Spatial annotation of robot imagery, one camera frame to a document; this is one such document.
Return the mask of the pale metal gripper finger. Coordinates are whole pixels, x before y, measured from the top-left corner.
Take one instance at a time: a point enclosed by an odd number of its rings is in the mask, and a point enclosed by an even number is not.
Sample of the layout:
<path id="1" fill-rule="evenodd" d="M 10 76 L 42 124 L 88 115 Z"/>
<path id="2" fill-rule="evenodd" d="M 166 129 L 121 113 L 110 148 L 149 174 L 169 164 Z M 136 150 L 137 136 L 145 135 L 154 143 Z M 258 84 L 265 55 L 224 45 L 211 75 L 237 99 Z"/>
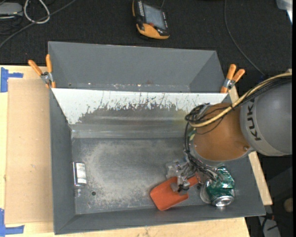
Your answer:
<path id="1" fill-rule="evenodd" d="M 167 163 L 166 165 L 166 178 L 170 179 L 172 177 L 179 178 L 180 170 L 181 170 L 181 163 L 179 160 L 174 160 L 172 162 Z"/>
<path id="2" fill-rule="evenodd" d="M 187 179 L 175 177 L 171 183 L 171 189 L 178 194 L 187 194 L 190 188 L 190 182 Z"/>

